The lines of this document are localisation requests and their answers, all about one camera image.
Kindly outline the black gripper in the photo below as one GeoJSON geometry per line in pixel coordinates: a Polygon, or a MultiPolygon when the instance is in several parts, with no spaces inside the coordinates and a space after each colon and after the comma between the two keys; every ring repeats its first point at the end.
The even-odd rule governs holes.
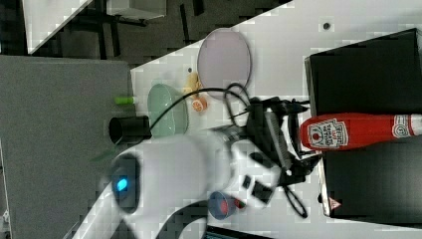
{"type": "Polygon", "coordinates": [[[289,153],[282,131],[283,117],[290,110],[287,101],[274,97],[266,100],[251,98],[245,127],[249,140],[275,165],[290,170],[293,156],[289,153]]]}

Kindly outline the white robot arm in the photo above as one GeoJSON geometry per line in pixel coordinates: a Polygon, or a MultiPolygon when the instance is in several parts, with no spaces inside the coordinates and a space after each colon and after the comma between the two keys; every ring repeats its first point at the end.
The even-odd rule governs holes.
{"type": "Polygon", "coordinates": [[[69,239],[111,239],[125,224],[135,239],[205,239],[211,215],[269,206],[292,169],[282,132],[294,105],[252,98],[243,126],[155,138],[120,153],[103,192],[69,239]]]}

